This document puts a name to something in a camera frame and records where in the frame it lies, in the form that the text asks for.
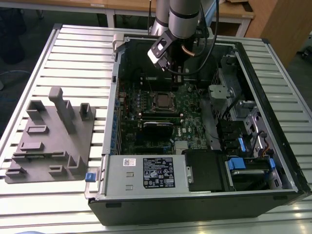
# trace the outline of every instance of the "blue plastic clip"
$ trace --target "blue plastic clip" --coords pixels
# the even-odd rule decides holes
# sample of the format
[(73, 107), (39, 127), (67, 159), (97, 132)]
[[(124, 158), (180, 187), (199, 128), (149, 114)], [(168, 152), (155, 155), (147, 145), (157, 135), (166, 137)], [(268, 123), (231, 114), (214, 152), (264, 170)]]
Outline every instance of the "blue plastic clip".
[(92, 173), (92, 172), (86, 173), (86, 178), (85, 178), (86, 182), (96, 182), (96, 180), (97, 180), (97, 174), (96, 173)]
[(271, 169), (274, 169), (275, 168), (275, 162), (274, 162), (273, 158), (270, 158), (269, 163), (270, 163)]
[(244, 145), (243, 138), (239, 138), (238, 141), (239, 141), (240, 148), (242, 149), (242, 151), (246, 152), (246, 147)]
[(236, 170), (236, 169), (246, 169), (244, 159), (241, 157), (233, 157), (228, 161), (229, 169)]

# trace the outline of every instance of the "aluminum extrusion table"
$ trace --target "aluminum extrusion table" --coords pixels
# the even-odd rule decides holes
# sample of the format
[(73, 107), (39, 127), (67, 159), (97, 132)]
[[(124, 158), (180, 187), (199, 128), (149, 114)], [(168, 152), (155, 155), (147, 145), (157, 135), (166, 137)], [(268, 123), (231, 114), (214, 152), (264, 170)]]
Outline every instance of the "aluminum extrusion table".
[[(29, 100), (52, 104), (48, 99), (51, 86), (61, 86), (64, 98), (73, 106), (88, 102), (97, 108), (88, 166), (100, 166), (114, 62), (112, 40), (117, 32), (146, 34), (140, 30), (70, 25), (52, 31), (0, 140), (0, 233), (309, 233), (312, 230), (312, 197), (291, 206), (277, 207), (258, 218), (104, 227), (84, 198), (84, 181), (4, 182), (12, 153), (27, 123), (27, 104)], [(312, 184), (312, 114), (272, 47), (260, 39), (218, 39), (239, 41), (244, 45), (300, 167)], [(97, 184), (92, 183), (91, 191), (96, 190)]]

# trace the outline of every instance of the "power supply label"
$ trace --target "power supply label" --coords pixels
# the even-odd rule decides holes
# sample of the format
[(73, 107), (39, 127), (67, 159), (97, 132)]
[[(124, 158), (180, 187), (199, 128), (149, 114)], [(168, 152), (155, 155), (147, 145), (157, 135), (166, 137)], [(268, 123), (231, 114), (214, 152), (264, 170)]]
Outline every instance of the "power supply label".
[(143, 186), (146, 189), (174, 188), (173, 158), (143, 158)]

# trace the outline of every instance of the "green circuit board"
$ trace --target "green circuit board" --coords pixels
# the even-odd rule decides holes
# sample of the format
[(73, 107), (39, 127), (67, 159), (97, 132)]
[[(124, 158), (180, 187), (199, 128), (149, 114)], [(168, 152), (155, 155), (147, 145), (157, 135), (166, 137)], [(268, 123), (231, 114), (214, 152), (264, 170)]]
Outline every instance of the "green circuit board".
[[(142, 91), (135, 86), (125, 90), (121, 86), (122, 154), (175, 154), (174, 142), (187, 141), (188, 148), (206, 149), (206, 137), (199, 108), (200, 90), (186, 83), (176, 92)], [(139, 113), (153, 113), (153, 98), (156, 95), (172, 97), (172, 112), (178, 117), (157, 116), (140, 118)], [(140, 134), (144, 122), (173, 123), (173, 133), (168, 140), (147, 140)]]

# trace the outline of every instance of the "cable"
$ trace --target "cable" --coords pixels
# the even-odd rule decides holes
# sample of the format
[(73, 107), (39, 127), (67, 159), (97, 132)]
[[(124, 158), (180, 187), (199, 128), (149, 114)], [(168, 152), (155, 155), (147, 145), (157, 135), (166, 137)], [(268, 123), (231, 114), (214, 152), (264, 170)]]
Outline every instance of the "cable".
[(252, 155), (254, 154), (255, 145), (256, 145), (256, 143), (257, 143), (257, 138), (260, 136), (261, 133), (264, 133), (264, 131), (263, 131), (263, 130), (260, 130), (260, 131), (257, 133), (257, 135), (255, 136), (252, 149), (250, 150), (250, 155), (249, 155), (249, 157), (252, 157)]
[(198, 72), (204, 67), (205, 63), (206, 63), (207, 60), (208, 60), (208, 57), (210, 56), (210, 54), (211, 54), (211, 52), (212, 52), (212, 50), (213, 50), (213, 48), (214, 48), (214, 46), (215, 46), (216, 35), (217, 35), (217, 33), (218, 33), (218, 24), (219, 24), (219, 0), (215, 0), (215, 2), (216, 2), (216, 13), (215, 13), (216, 16), (215, 16), (214, 39), (213, 39), (213, 43), (212, 43), (212, 45), (211, 45), (211, 47), (210, 47), (210, 50), (209, 50), (209, 52), (208, 52), (208, 55), (206, 56), (206, 58), (205, 58), (205, 60), (203, 61), (202, 65), (201, 65), (198, 69), (196, 69), (195, 71), (190, 72), (190, 73), (175, 72), (175, 71), (171, 70), (170, 68), (167, 68), (167, 70), (168, 70), (170, 73), (172, 73), (172, 74), (174, 74), (174, 75), (178, 75), (178, 76), (191, 76), (191, 75), (194, 75), (194, 74), (198, 73)]
[(211, 135), (210, 133), (208, 133), (208, 134), (209, 134), (212, 138), (217, 139), (217, 140), (220, 140), (220, 138), (217, 138), (217, 137)]
[(150, 9), (148, 12), (148, 18), (147, 18), (147, 35), (150, 34), (150, 16), (151, 16), (151, 6), (152, 6), (152, 0), (150, 0)]
[(264, 148), (263, 152), (261, 153), (261, 157), (265, 155), (265, 153), (269, 150), (270, 144), (267, 142), (266, 137), (263, 138), (264, 143), (267, 144), (267, 146)]
[(30, 72), (27, 72), (27, 71), (23, 71), (23, 70), (12, 70), (12, 71), (7, 71), (7, 72), (3, 72), (0, 74), (0, 76), (4, 75), (4, 74), (8, 74), (8, 73), (11, 73), (11, 72), (24, 72), (24, 73), (27, 73), (29, 75), (31, 75)]
[(187, 54), (187, 55), (189, 55), (189, 56), (191, 56), (191, 57), (195, 57), (196, 54), (193, 53), (193, 52), (191, 52), (191, 51), (189, 51), (188, 49), (186, 49), (186, 47), (185, 47), (184, 45), (182, 45), (181, 48), (182, 48), (182, 50), (183, 50), (183, 52), (184, 52), (185, 54)]
[(198, 91), (198, 89), (197, 89), (197, 86), (196, 85), (194, 85), (194, 87), (195, 87), (195, 89), (196, 89), (196, 92), (197, 92), (197, 94), (199, 95), (199, 97), (201, 98), (201, 95), (203, 94), (203, 93), (199, 93), (199, 91)]
[(150, 79), (148, 79), (147, 77), (146, 77), (146, 79), (147, 79), (148, 85), (150, 86), (151, 92), (153, 92), (152, 87), (151, 87), (151, 83), (150, 83)]
[(221, 119), (223, 119), (225, 117), (225, 115), (233, 108), (233, 106), (235, 106), (239, 99), (242, 97), (243, 93), (241, 92), (235, 99), (234, 101), (228, 106), (228, 108), (226, 108), (225, 112), (222, 114)]
[(208, 42), (208, 33), (207, 33), (207, 23), (206, 23), (206, 19), (205, 19), (205, 14), (204, 14), (204, 8), (203, 5), (200, 4), (200, 13), (201, 13), (201, 20), (204, 23), (204, 34), (205, 34), (205, 45), (202, 48), (202, 50), (200, 52), (198, 52), (197, 54), (195, 54), (194, 52), (189, 51), (188, 49), (186, 49), (186, 47), (184, 45), (182, 45), (182, 50), (184, 51), (185, 54), (191, 56), (191, 57), (199, 57), (201, 56), (204, 51), (206, 50), (207, 47), (207, 42)]

